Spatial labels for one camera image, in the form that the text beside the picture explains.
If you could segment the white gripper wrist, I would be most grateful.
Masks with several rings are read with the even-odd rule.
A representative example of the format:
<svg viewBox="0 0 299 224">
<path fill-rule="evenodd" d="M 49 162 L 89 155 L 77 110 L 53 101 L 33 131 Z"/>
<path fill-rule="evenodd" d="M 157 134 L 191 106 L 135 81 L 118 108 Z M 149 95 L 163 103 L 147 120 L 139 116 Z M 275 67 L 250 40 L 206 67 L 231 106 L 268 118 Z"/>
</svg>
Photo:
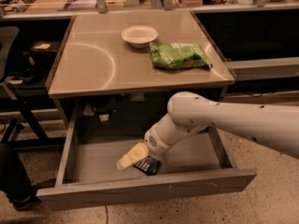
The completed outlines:
<svg viewBox="0 0 299 224">
<path fill-rule="evenodd" d="M 145 143 L 137 143 L 117 161 L 117 168 L 121 171 L 147 158 L 149 152 L 164 154 L 173 145 L 174 140 L 170 128 L 152 126 L 144 135 Z"/>
</svg>

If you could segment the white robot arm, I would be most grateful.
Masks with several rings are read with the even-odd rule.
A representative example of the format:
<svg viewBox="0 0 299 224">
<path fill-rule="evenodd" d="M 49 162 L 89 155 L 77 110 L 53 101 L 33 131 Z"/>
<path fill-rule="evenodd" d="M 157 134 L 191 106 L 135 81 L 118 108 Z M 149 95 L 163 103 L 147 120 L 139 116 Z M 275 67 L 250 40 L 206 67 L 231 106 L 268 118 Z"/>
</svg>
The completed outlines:
<svg viewBox="0 0 299 224">
<path fill-rule="evenodd" d="M 299 157 L 299 107 L 222 103 L 188 91 L 174 94 L 166 114 L 117 161 L 124 170 L 150 153 L 164 154 L 181 140 L 207 127 L 240 136 L 251 142 Z"/>
</svg>

